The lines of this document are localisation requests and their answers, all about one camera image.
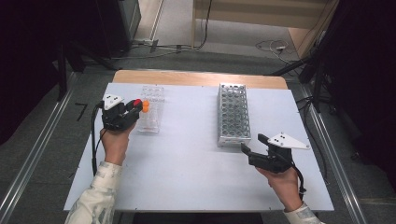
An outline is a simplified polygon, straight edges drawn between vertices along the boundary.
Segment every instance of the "aluminum rail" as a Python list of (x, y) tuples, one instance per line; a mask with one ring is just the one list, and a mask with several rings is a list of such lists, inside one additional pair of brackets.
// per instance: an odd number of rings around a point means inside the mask
[(4, 197), (3, 201), (1, 202), (0, 206), (0, 223), (7, 224), (12, 212), (14, 211), (15, 206), (17, 205), (18, 200), (20, 199), (21, 195), (23, 194), (24, 189), (27, 186), (27, 183), (32, 176), (35, 167), (37, 166), (40, 158), (46, 148), (50, 137), (52, 136), (53, 131), (58, 124), (58, 121), (64, 112), (64, 109), (67, 106), (67, 103), (70, 100), (70, 96), (72, 95), (76, 83), (78, 82), (78, 74), (71, 73), (67, 86), (69, 90), (65, 94), (64, 98), (61, 102), (57, 102), (55, 107), (53, 108), (49, 119), (46, 122), (41, 134), (38, 136), (37, 140), (35, 141), (35, 145), (32, 147), (28, 157), (26, 158), (22, 168), (18, 172), (15, 179), (12, 181), (11, 185), (8, 187), (6, 192), (6, 196)]
[[(311, 94), (311, 91), (308, 87), (302, 85), (302, 91), (304, 97), (308, 97)], [(363, 211), (361, 210), (361, 205), (359, 203), (358, 198), (356, 197), (355, 191), (350, 184), (350, 181), (347, 177), (347, 173), (344, 169), (343, 164), (338, 158), (337, 152), (335, 151), (334, 145), (332, 143), (332, 139), (327, 132), (326, 126), (323, 122), (323, 118), (321, 114), (318, 114), (315, 111), (313, 106), (310, 107), (310, 113), (312, 119), (315, 123), (315, 126), (318, 130), (318, 134), (321, 140), (322, 145), (324, 146), (327, 157), (329, 158), (330, 166), (333, 169), (335, 179), (338, 183), (338, 186), (343, 194), (344, 201), (346, 203), (346, 207), (349, 211), (349, 214), (353, 220), (353, 223), (356, 224), (367, 224), (367, 220)]]

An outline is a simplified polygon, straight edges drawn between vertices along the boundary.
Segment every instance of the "right hand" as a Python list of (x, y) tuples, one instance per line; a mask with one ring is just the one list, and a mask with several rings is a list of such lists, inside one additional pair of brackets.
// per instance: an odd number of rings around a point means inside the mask
[(274, 189), (279, 200), (285, 205), (285, 212), (291, 212), (303, 205), (298, 191), (298, 176), (293, 168), (279, 174), (256, 169), (268, 179), (268, 184)]

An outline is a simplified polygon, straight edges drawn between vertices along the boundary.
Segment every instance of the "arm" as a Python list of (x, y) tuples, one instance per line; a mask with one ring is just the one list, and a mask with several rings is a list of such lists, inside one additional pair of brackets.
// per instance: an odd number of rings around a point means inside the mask
[(101, 131), (105, 148), (102, 161), (88, 189), (73, 204), (66, 224), (111, 223), (114, 215), (115, 198), (120, 187), (122, 162), (128, 147), (129, 133), (134, 125), (124, 132)]
[(309, 207), (300, 200), (297, 173), (293, 168), (284, 173), (274, 174), (256, 168), (268, 179), (279, 200), (285, 205), (284, 214), (291, 224), (320, 224), (320, 220)]

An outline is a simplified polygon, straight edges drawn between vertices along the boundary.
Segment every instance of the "human hand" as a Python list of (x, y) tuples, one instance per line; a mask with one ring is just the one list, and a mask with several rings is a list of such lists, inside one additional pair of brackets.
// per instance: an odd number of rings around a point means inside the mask
[(125, 160), (125, 152), (128, 148), (129, 133), (132, 131), (136, 122), (127, 130), (122, 132), (114, 132), (102, 129), (102, 144), (105, 148), (105, 161), (122, 166)]
[(293, 168), (279, 174), (256, 169), (268, 179), (268, 184), (274, 189), (279, 200), (285, 205), (285, 212), (294, 211), (303, 205), (298, 192), (297, 172)]

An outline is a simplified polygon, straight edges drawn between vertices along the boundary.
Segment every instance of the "gray floor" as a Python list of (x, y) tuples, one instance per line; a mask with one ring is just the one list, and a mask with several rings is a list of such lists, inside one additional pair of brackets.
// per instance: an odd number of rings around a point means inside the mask
[[(159, 45), (191, 44), (191, 9), (192, 1), (164, 0), (154, 36), (154, 39), (159, 40)], [(197, 13), (205, 17), (207, 12)], [(207, 27), (207, 39), (201, 48), (203, 52), (272, 59), (280, 57), (286, 62), (299, 60), (287, 27), (212, 20), (209, 20)], [(200, 46), (204, 39), (205, 20), (198, 19), (195, 23), (194, 46)], [(276, 47), (280, 46), (286, 48), (277, 55), (280, 52)]]
[[(145, 54), (147, 48), (134, 49), (132, 57)], [(223, 73), (239, 73), (250, 75), (268, 74), (284, 66), (276, 59), (217, 54), (208, 52), (183, 52), (152, 59), (127, 59), (113, 62), (124, 69), (164, 69), (179, 71), (207, 71)], [(293, 73), (284, 75), (288, 86), (296, 99), (303, 98), (301, 85), (292, 77)], [(90, 65), (84, 74), (79, 74), (78, 84), (67, 105), (59, 124), (53, 133), (43, 156), (38, 163), (24, 193), (21, 196), (8, 223), (63, 223), (66, 212), (63, 211), (64, 202), (73, 181), (73, 173), (78, 167), (82, 150), (90, 134), (90, 117), (93, 106), (104, 93), (106, 84), (111, 82), (113, 71), (108, 71), (100, 65)], [(19, 171), (21, 163), (35, 143), (46, 119), (55, 104), (57, 88), (54, 88), (41, 101), (35, 110), (23, 122), (13, 137), (0, 146), (0, 193), (4, 195), (9, 183)], [(77, 121), (81, 107), (75, 103), (88, 104), (82, 119)], [(359, 199), (390, 199), (395, 194), (384, 173), (373, 165), (364, 165), (359, 161), (352, 161), (349, 157), (354, 149), (348, 142), (348, 136), (342, 123), (336, 116), (328, 113), (327, 106), (323, 106), (322, 115), (331, 133), (332, 140), (338, 151), (350, 181)], [(309, 122), (309, 128), (316, 138), (318, 134), (314, 125)], [(323, 167), (320, 156), (318, 163)], [(334, 179), (332, 169), (328, 164), (328, 190), (335, 207), (334, 212), (319, 213), (319, 217), (327, 223), (352, 223), (345, 201)], [(388, 200), (387, 203), (374, 203), (365, 200), (361, 204), (368, 223), (389, 223), (396, 220), (394, 213), (396, 205)], [(280, 212), (263, 214), (264, 223), (287, 223)], [(131, 221), (131, 216), (124, 216), (122, 223)]]

